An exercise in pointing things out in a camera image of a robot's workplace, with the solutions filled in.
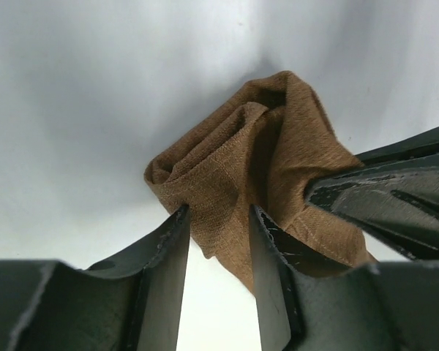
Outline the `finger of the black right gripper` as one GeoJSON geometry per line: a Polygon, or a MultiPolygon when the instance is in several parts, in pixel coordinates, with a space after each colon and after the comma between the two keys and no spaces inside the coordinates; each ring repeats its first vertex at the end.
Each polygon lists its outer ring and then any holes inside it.
{"type": "Polygon", "coordinates": [[[316,179],[305,200],[410,260],[439,260],[439,152],[316,179]]]}
{"type": "Polygon", "coordinates": [[[439,153],[439,127],[397,143],[357,154],[356,157],[366,166],[370,166],[415,159],[436,153],[439,153]]]}

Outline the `brown cloth napkin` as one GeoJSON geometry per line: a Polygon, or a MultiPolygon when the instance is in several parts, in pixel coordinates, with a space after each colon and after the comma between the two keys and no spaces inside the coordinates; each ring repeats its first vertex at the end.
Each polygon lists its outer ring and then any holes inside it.
{"type": "Polygon", "coordinates": [[[355,167],[361,161],[338,141],[317,93],[282,71],[245,83],[152,159],[144,178],[167,211],[190,207],[191,236],[203,255],[252,289],[253,204],[339,263],[372,261],[360,229],[304,200],[310,180],[355,167]]]}

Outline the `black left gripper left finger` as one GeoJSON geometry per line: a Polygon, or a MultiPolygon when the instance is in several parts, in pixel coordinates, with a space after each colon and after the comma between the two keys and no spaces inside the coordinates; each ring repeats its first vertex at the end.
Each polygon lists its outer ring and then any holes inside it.
{"type": "Polygon", "coordinates": [[[0,350],[174,350],[189,244],[183,205],[86,270],[0,260],[0,350]]]}

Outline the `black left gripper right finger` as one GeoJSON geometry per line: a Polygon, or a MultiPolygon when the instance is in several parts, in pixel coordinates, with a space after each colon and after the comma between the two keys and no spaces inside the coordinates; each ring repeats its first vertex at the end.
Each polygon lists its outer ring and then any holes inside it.
{"type": "Polygon", "coordinates": [[[439,261],[349,268],[249,209],[264,350],[439,350],[439,261]]]}

